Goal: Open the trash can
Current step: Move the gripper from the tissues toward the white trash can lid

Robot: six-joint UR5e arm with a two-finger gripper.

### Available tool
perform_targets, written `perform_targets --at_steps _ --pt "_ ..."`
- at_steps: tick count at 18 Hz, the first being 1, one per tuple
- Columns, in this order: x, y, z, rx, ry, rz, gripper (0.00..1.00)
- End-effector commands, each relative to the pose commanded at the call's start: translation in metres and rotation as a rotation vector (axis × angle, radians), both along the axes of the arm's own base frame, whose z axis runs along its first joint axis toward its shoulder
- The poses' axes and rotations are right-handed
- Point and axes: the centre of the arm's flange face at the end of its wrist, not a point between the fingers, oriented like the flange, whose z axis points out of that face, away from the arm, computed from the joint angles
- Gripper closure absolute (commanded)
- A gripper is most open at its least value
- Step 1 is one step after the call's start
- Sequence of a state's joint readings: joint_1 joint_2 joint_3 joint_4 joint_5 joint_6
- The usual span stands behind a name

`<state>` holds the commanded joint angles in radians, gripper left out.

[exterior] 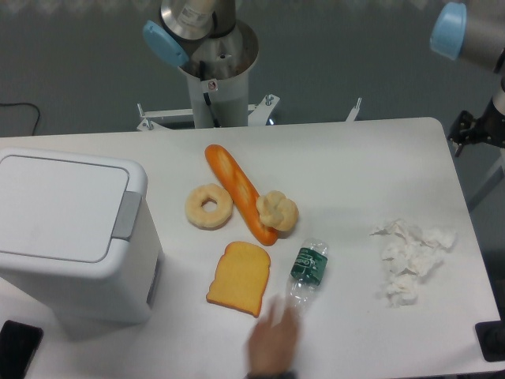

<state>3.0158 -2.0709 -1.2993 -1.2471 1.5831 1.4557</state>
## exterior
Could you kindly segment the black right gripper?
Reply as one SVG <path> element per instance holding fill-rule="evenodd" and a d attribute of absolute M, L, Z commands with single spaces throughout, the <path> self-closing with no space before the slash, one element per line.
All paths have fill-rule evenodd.
<path fill-rule="evenodd" d="M 453 122 L 447 139 L 456 148 L 459 157 L 469 144 L 490 144 L 504 148 L 504 101 L 492 98 L 479 118 L 462 111 Z"/>

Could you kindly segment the silver robot arm blue cap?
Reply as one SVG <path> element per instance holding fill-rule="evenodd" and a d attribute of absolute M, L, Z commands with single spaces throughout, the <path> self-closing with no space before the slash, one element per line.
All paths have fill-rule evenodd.
<path fill-rule="evenodd" d="M 259 55 L 255 32 L 237 19 L 235 1 L 163 1 L 159 21 L 143 27 L 145 43 L 163 62 L 202 81 L 251 69 Z"/>

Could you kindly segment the dark sleeve forearm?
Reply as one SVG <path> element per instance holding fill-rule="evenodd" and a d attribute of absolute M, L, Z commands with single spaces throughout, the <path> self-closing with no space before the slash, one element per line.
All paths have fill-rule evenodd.
<path fill-rule="evenodd" d="M 248 373 L 246 379 L 297 379 L 294 371 L 282 371 L 278 373 Z"/>

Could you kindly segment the blurred human hand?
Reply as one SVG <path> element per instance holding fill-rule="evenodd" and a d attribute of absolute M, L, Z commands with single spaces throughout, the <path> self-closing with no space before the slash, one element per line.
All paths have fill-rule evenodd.
<path fill-rule="evenodd" d="M 248 339 L 248 373 L 292 371 L 300 332 L 295 310 L 273 298 L 267 315 L 256 323 Z"/>

